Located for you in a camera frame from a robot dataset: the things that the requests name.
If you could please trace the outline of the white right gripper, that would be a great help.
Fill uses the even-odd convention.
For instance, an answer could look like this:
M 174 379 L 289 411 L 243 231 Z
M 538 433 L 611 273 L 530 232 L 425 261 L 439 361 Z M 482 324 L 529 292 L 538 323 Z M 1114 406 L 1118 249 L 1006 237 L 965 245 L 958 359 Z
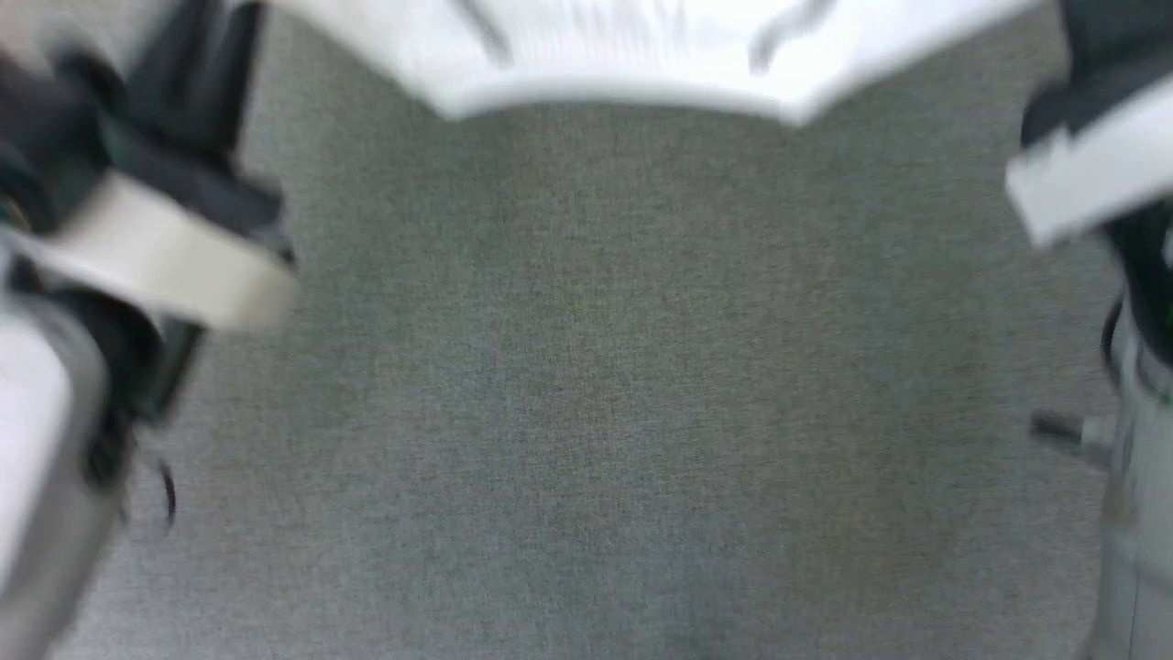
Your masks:
M 1112 1 L 1059 1 L 1069 86 L 1111 62 Z M 1032 100 L 1004 188 L 1035 249 L 1051 249 L 1169 193 L 1172 4 L 1114 1 L 1112 83 L 1051 86 Z

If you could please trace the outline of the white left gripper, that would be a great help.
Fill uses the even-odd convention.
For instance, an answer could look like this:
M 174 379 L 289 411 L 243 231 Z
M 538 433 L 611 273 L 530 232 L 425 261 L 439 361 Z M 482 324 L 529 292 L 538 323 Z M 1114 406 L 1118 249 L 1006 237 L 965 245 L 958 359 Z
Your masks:
M 235 172 L 260 1 L 230 1 L 204 56 L 204 4 L 179 1 L 126 88 L 99 57 L 57 72 L 4 55 L 4 244 L 50 274 L 183 321 L 255 333 L 299 283 L 278 193 Z

